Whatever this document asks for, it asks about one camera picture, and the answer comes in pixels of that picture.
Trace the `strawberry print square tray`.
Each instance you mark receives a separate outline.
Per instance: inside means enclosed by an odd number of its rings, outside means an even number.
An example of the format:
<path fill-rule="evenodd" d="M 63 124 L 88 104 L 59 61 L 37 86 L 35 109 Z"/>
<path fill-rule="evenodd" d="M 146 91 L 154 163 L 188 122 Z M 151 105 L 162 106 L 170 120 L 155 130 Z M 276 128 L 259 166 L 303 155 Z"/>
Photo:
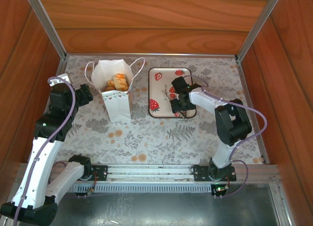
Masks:
<path fill-rule="evenodd" d="M 179 113 L 172 113 L 170 101 L 178 98 L 172 81 L 183 76 L 186 83 L 192 84 L 187 68 L 152 68 L 149 70 L 149 114 L 153 118 L 179 118 Z"/>

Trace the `grey metal base sheet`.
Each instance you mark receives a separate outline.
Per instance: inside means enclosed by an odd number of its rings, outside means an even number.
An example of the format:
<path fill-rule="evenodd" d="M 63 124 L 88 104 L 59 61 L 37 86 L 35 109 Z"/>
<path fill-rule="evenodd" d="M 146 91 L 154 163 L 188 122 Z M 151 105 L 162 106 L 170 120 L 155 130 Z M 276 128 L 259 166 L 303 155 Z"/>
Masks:
<path fill-rule="evenodd" d="M 215 199 L 207 193 L 67 194 L 51 226 L 278 226 L 267 185 Z"/>

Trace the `small lit circuit board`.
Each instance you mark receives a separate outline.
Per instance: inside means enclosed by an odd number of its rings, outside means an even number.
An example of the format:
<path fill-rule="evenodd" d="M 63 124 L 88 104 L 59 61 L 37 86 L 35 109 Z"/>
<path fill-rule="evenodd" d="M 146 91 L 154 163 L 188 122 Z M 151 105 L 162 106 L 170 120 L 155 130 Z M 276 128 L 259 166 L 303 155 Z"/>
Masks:
<path fill-rule="evenodd" d="M 216 198 L 223 198 L 226 195 L 229 186 L 227 184 L 212 184 L 211 185 L 211 195 Z"/>

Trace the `aluminium frame rail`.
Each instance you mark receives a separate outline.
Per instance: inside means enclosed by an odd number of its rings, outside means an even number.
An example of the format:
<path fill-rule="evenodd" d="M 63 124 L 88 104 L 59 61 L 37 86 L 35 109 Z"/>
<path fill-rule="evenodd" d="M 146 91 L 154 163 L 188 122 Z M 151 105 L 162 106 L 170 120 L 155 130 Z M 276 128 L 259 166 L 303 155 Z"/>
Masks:
<path fill-rule="evenodd" d="M 292 216 L 289 212 L 289 206 L 282 185 L 275 182 L 270 183 L 269 189 L 279 226 L 293 226 Z"/>

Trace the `aluminium arm base rail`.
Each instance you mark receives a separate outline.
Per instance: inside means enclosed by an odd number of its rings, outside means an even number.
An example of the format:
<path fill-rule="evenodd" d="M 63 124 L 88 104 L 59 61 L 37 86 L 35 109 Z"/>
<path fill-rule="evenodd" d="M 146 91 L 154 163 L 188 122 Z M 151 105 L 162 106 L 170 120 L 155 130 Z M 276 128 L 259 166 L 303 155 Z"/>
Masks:
<path fill-rule="evenodd" d="M 211 183 L 211 184 L 242 184 L 242 183 L 272 183 L 280 181 L 276 165 L 244 165 L 233 164 L 236 181 L 194 181 L 190 168 L 193 165 L 166 164 L 108 164 L 106 181 L 97 181 L 92 173 L 89 177 L 81 177 L 83 167 L 80 164 L 56 164 L 45 174 L 36 174 L 32 185 L 43 181 L 44 187 L 56 188 L 61 184 L 72 186 L 74 183 Z"/>

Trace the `white paper bag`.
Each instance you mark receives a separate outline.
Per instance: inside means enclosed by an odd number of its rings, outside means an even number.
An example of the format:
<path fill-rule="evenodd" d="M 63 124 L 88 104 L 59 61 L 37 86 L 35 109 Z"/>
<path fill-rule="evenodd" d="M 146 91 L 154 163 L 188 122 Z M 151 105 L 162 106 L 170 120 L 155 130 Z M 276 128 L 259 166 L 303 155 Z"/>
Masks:
<path fill-rule="evenodd" d="M 105 104 L 110 122 L 121 122 L 131 119 L 131 91 L 134 79 L 142 71 L 145 58 L 140 57 L 128 65 L 123 59 L 99 60 L 88 62 L 84 75 L 86 80 L 100 93 Z M 107 82 L 122 73 L 126 76 L 129 89 L 127 91 L 105 91 Z"/>

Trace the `fake orange twisted bread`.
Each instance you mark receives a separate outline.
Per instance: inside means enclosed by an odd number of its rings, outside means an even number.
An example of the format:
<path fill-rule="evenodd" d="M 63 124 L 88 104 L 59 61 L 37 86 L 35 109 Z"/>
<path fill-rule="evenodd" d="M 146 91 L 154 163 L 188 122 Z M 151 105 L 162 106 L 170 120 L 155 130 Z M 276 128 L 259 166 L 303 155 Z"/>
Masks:
<path fill-rule="evenodd" d="M 118 73 L 113 77 L 115 89 L 118 91 L 127 91 L 129 85 L 126 80 L 126 76 L 122 73 Z"/>

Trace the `aluminium frame post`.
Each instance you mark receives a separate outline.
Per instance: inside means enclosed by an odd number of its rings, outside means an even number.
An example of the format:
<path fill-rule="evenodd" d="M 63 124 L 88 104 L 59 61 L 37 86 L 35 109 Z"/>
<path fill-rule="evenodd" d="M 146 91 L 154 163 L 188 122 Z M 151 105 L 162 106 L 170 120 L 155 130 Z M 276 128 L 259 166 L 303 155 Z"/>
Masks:
<path fill-rule="evenodd" d="M 51 40 L 54 48 L 56 49 L 58 55 L 61 59 L 65 59 L 67 56 L 67 51 L 63 46 L 63 43 L 50 19 L 48 13 L 46 12 L 41 0 L 28 0 L 31 8 L 33 9 L 34 13 L 36 14 L 38 20 L 40 21 L 41 25 L 43 26 L 46 34 L 48 35 L 49 39 Z"/>
<path fill-rule="evenodd" d="M 237 60 L 241 62 L 246 53 L 248 52 L 249 48 L 252 46 L 254 40 L 256 39 L 257 35 L 261 31 L 263 25 L 267 21 L 268 17 L 270 16 L 271 12 L 275 8 L 276 4 L 279 0 L 268 0 L 261 11 L 259 17 L 257 18 L 255 24 L 251 28 L 250 32 L 248 33 L 242 47 L 240 48 L 237 54 Z"/>

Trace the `floral fern print tablecloth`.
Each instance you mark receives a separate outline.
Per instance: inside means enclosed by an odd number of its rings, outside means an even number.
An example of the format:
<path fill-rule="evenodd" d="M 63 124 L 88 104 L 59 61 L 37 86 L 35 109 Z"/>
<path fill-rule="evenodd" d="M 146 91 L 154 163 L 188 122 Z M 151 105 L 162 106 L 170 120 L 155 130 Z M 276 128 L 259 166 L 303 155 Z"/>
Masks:
<path fill-rule="evenodd" d="M 56 160 L 75 154 L 105 164 L 200 164 L 215 154 L 218 138 L 213 114 L 197 108 L 193 118 L 153 118 L 149 115 L 148 74 L 154 67 L 187 68 L 198 84 L 227 100 L 245 101 L 238 65 L 231 58 L 125 57 L 137 77 L 132 89 L 130 120 L 109 121 L 103 99 L 91 87 L 93 100 L 81 107 Z"/>

